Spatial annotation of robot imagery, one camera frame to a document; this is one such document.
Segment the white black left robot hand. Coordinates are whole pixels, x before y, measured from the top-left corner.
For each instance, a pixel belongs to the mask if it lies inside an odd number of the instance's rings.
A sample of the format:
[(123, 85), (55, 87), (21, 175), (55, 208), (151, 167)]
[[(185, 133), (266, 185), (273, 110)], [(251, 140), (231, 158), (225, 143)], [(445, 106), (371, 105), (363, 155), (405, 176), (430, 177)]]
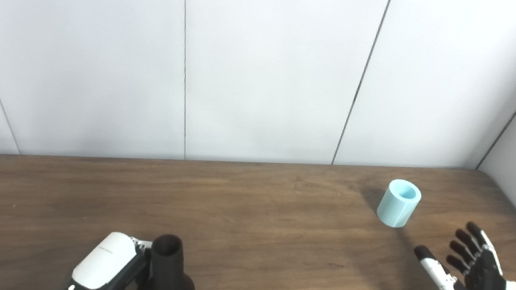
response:
[(126, 290), (147, 281), (152, 242), (111, 232), (73, 269), (64, 290)]

